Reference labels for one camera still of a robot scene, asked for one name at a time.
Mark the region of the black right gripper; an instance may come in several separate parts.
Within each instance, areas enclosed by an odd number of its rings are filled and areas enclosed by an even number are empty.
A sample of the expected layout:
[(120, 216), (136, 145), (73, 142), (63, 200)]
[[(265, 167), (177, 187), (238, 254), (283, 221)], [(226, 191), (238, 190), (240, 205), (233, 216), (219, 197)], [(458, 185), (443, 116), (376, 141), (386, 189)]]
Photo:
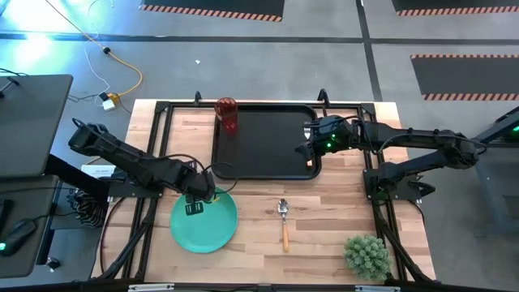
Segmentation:
[(330, 115), (317, 118), (312, 122), (305, 122), (302, 128), (311, 130), (310, 138), (296, 147), (295, 152), (308, 160), (309, 167), (317, 166), (317, 161), (323, 155), (342, 150), (349, 150), (352, 146), (353, 126), (343, 117)]

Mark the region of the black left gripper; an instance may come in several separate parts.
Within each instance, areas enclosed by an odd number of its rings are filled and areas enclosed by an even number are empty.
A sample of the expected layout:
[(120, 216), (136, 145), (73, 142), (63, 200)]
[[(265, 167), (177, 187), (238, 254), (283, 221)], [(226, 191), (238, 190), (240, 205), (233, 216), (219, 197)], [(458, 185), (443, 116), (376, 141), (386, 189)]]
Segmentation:
[(178, 189), (186, 196), (186, 214), (193, 215), (204, 211), (203, 202), (211, 202), (215, 197), (215, 183), (207, 171), (201, 173), (187, 171), (181, 178)]

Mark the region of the fork with orange handle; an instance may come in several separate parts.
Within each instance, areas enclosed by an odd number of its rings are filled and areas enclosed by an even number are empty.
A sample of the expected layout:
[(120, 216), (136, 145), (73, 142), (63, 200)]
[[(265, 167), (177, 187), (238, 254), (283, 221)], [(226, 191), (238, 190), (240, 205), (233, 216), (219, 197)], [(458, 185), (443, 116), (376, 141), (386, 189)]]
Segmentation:
[[(311, 135), (311, 130), (309, 128), (304, 127), (303, 128), (303, 132), (304, 132), (304, 135), (305, 135), (306, 139), (308, 140), (310, 138), (310, 135)], [(308, 167), (312, 167), (313, 166), (312, 160), (307, 161), (307, 166)]]

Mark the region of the teal round plate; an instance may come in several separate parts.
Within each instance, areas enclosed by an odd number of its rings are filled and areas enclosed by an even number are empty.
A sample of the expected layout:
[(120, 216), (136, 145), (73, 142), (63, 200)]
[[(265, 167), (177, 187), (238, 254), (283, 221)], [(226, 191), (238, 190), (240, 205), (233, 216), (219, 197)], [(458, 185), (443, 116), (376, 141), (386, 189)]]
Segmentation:
[(210, 203), (202, 203), (203, 212), (186, 214), (187, 198), (175, 202), (169, 219), (170, 232), (177, 244), (193, 253), (211, 253), (234, 236), (238, 228), (238, 206), (228, 192), (219, 194)]

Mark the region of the spoon with orange handle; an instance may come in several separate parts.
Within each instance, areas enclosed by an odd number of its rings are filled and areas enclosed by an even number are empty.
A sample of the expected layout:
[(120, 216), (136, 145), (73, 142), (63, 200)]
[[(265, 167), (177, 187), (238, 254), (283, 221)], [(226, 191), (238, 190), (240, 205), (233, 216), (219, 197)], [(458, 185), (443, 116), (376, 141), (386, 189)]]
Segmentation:
[(285, 199), (280, 199), (278, 202), (278, 213), (281, 216), (281, 222), (282, 222), (282, 237), (283, 237), (284, 252), (288, 252), (290, 249), (288, 226), (287, 226), (287, 221), (286, 221), (288, 211), (289, 211), (288, 202)]

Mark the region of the red faceted plastic cup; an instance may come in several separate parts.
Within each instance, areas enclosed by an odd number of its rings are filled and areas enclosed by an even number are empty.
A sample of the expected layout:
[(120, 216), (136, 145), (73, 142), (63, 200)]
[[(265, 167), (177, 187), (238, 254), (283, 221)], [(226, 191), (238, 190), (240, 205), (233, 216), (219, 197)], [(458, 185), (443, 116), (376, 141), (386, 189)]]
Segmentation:
[(228, 133), (238, 129), (238, 103), (230, 97), (222, 97), (214, 105), (216, 116)]

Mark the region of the black rectangular tray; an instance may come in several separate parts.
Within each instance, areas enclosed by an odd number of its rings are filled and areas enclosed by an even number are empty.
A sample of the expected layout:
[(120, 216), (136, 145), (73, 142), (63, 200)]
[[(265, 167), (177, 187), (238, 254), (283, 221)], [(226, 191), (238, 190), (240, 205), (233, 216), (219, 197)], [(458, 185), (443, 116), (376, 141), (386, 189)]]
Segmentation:
[(302, 125), (317, 119), (304, 104), (241, 104), (238, 129), (229, 132), (215, 120), (212, 172), (226, 180), (310, 180), (321, 160), (308, 165), (295, 149), (306, 140)]

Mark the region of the white label card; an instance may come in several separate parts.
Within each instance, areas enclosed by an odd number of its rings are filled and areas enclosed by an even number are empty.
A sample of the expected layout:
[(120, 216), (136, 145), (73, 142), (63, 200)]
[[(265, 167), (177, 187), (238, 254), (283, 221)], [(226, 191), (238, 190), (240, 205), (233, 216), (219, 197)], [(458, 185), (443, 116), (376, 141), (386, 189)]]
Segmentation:
[(115, 165), (82, 165), (81, 171), (94, 178), (108, 178), (114, 171)]

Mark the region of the green artificial ball plant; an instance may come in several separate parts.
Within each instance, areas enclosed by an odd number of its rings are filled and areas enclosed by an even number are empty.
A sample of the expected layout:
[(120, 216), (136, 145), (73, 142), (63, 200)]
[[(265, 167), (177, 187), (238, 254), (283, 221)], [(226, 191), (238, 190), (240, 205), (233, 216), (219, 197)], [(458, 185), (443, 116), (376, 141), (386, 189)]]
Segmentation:
[(390, 259), (383, 240), (372, 235), (348, 238), (344, 245), (345, 266), (357, 278), (385, 281), (390, 274)]

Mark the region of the black keyboard desk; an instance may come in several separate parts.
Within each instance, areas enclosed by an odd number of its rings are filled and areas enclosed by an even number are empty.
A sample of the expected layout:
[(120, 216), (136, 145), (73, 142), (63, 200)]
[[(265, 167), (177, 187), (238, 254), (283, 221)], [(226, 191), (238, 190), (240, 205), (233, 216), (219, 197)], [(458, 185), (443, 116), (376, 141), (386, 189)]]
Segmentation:
[(55, 176), (24, 178), (0, 182), (0, 199), (14, 201), (6, 226), (0, 234), (2, 240), (14, 224), (28, 218), (36, 223), (36, 231), (12, 256), (0, 255), (0, 279), (26, 277), (36, 265), (48, 220), (54, 205), (59, 179)]

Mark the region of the black hazard-striped floor mat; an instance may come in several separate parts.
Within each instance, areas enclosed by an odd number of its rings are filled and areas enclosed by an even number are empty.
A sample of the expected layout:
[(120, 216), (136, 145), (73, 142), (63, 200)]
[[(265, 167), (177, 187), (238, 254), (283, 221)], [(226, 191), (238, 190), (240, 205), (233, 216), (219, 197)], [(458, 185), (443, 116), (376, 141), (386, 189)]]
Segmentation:
[(519, 13), (519, 0), (392, 0), (398, 16)]
[(413, 54), (425, 101), (519, 101), (519, 54)]
[(142, 11), (281, 22), (285, 0), (142, 0)]

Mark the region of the black computer mouse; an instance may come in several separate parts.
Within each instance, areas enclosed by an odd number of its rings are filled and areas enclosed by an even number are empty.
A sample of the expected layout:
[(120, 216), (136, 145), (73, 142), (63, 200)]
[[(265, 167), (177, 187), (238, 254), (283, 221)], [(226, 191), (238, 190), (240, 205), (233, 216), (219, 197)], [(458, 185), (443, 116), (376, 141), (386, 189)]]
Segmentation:
[(33, 219), (25, 218), (10, 229), (7, 235), (0, 240), (0, 256), (14, 255), (36, 231)]

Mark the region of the large dark desk panel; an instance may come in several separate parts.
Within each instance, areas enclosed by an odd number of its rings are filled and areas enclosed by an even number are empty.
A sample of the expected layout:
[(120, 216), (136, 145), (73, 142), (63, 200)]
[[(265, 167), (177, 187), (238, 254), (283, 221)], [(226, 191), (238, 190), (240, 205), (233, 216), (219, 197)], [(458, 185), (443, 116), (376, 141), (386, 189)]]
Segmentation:
[(36, 177), (44, 173), (72, 75), (21, 75), (0, 99), (0, 179)]

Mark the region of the black keyboard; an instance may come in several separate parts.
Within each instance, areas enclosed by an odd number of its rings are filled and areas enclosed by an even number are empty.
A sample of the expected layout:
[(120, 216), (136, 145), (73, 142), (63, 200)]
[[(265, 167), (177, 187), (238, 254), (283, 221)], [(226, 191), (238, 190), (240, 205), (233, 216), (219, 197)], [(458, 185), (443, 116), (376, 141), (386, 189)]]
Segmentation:
[(6, 221), (11, 213), (13, 205), (13, 200), (0, 199), (0, 234), (6, 226)]

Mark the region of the slim black desk gadget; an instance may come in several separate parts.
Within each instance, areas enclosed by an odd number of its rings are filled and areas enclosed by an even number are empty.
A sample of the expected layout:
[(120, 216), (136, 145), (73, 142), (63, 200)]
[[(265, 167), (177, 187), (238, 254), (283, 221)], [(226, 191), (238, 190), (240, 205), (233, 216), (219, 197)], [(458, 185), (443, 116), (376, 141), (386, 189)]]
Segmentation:
[(12, 86), (19, 86), (19, 81), (13, 79), (12, 77), (7, 77), (7, 82), (0, 87), (0, 99), (5, 97), (5, 91)]

